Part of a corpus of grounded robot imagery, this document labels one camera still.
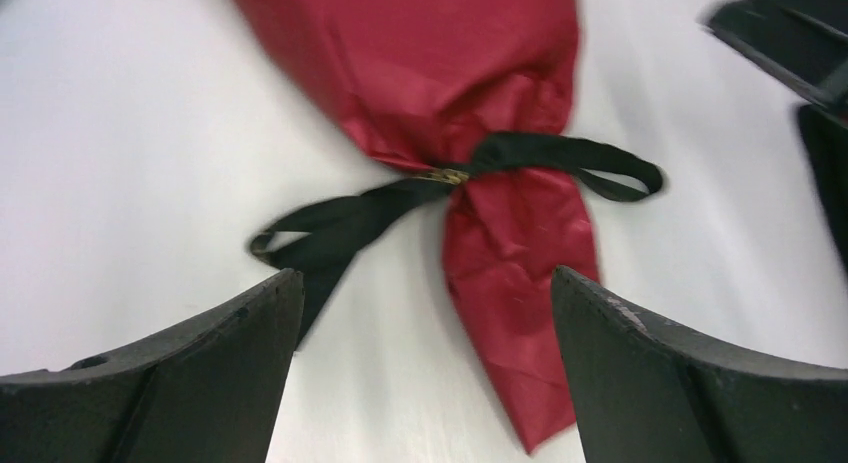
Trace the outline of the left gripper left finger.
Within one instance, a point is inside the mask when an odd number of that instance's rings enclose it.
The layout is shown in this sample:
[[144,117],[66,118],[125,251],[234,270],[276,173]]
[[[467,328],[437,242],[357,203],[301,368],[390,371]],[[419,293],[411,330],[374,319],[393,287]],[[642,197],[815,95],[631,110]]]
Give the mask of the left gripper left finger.
[[61,371],[1,379],[5,462],[262,462],[303,307],[282,271]]

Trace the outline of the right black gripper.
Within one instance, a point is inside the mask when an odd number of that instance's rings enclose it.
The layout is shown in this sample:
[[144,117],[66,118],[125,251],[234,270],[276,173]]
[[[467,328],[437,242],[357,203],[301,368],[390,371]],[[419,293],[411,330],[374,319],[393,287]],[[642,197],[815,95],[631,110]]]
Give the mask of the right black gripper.
[[847,259],[847,0],[724,0],[705,25],[803,99],[796,121],[832,240]]

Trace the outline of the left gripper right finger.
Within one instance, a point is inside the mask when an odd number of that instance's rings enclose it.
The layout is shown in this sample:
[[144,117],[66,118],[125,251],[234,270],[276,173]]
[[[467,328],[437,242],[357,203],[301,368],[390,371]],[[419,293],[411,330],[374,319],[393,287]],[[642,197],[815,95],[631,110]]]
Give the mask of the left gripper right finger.
[[746,349],[559,267],[551,298],[589,462],[843,462],[847,373]]

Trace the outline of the black ribbon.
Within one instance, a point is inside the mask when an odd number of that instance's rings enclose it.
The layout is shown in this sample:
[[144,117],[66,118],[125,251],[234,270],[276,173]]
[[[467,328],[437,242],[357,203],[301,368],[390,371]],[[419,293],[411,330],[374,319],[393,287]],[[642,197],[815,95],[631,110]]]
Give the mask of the black ribbon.
[[441,164],[358,195],[303,206],[259,230],[247,249],[273,268],[302,273],[305,300],[297,339],[303,341],[357,254],[398,219],[470,180],[522,168],[558,170],[615,202],[644,200],[665,183],[657,165],[609,144],[496,132],[482,140],[467,163]]

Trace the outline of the red paper bouquet wrapper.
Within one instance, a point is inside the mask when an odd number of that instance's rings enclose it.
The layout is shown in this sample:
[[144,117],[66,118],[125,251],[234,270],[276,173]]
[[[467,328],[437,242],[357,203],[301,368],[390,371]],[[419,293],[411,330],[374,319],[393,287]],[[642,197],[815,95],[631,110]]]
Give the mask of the red paper bouquet wrapper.
[[421,181],[452,166],[442,268],[455,311],[527,452],[573,425],[550,282],[597,278],[576,181],[497,170],[485,141],[569,122],[576,0],[234,0],[270,59],[368,157]]

